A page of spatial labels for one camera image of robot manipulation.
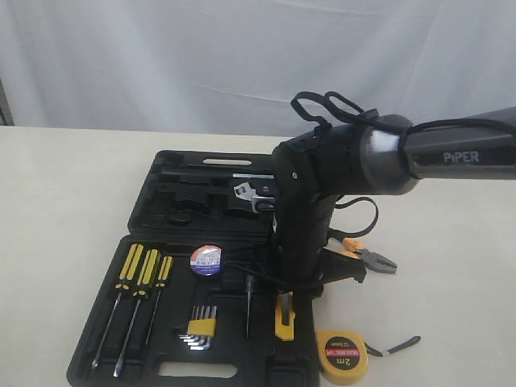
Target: table surface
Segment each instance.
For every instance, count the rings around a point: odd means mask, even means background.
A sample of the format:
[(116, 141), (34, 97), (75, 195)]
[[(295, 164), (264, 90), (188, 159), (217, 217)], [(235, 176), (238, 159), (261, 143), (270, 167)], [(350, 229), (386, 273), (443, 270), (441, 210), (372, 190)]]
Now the table surface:
[[(0, 385), (68, 385), (65, 373), (89, 309), (156, 152), (267, 152), (275, 137), (0, 128)], [(366, 246), (398, 263), (328, 285), (318, 329), (361, 332), (387, 349), (362, 386), (516, 385), (516, 183), (422, 181), (378, 197)], [(372, 208), (336, 211), (358, 230)], [(322, 385), (330, 385), (322, 379)]]

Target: black tool case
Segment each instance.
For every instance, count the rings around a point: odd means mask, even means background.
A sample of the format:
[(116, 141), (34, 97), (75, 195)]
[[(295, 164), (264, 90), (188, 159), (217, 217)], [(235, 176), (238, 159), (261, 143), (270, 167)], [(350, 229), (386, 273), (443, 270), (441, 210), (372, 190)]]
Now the black tool case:
[[(284, 342), (274, 334), (277, 290), (258, 281), (252, 299), (250, 337), (245, 337), (247, 296), (244, 274), (237, 266), (266, 260), (266, 249), (262, 247), (268, 239), (273, 213), (253, 212), (250, 202), (235, 196), (235, 186), (252, 183), (256, 178), (234, 177), (234, 173), (272, 175), (270, 156), (157, 153), (131, 214), (130, 234), (120, 241), (73, 354), (67, 372), (70, 385), (319, 385), (311, 294), (294, 294), (295, 340)], [(135, 307), (130, 295), (122, 298), (114, 313), (100, 365), (94, 371), (91, 362), (118, 294), (114, 285), (133, 243), (156, 248), (174, 261), (148, 345), (145, 347), (144, 342), (157, 297), (155, 289), (150, 299), (141, 303), (123, 373), (115, 378), (114, 365)], [(192, 253), (207, 244), (223, 251), (222, 270), (210, 277), (197, 275), (189, 263)], [(200, 305), (218, 307), (216, 330), (209, 350), (192, 351), (179, 335), (186, 333), (193, 307)], [(164, 362), (232, 364), (237, 372), (230, 378), (160, 376)]]

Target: yellow tape measure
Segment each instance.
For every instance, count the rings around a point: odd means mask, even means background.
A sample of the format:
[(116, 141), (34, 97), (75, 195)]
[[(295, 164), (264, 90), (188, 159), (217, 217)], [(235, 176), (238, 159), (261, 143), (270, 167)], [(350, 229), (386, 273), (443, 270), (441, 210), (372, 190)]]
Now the yellow tape measure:
[(368, 369), (362, 336), (353, 331), (318, 331), (317, 349), (322, 375), (334, 385), (352, 385)]

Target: white backdrop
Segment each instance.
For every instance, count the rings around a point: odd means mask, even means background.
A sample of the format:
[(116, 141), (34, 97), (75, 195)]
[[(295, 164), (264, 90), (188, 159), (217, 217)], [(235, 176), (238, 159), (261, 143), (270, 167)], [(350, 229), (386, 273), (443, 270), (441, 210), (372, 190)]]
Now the white backdrop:
[(514, 0), (0, 0), (18, 125), (295, 135), (301, 90), (415, 122), (516, 105)]

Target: metal wrench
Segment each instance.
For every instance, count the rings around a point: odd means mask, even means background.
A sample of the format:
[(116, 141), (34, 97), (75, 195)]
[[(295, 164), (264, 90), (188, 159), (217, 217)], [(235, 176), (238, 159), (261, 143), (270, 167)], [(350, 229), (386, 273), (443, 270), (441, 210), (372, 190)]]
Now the metal wrench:
[[(212, 306), (211, 307), (211, 314), (209, 316), (210, 317), (208, 317), (208, 318), (216, 318), (217, 317), (217, 306)], [(204, 345), (191, 346), (189, 348), (190, 348), (191, 351), (205, 351), (207, 349), (210, 349), (212, 342), (213, 342), (213, 337), (212, 336), (208, 336), (206, 338), (206, 343)]]

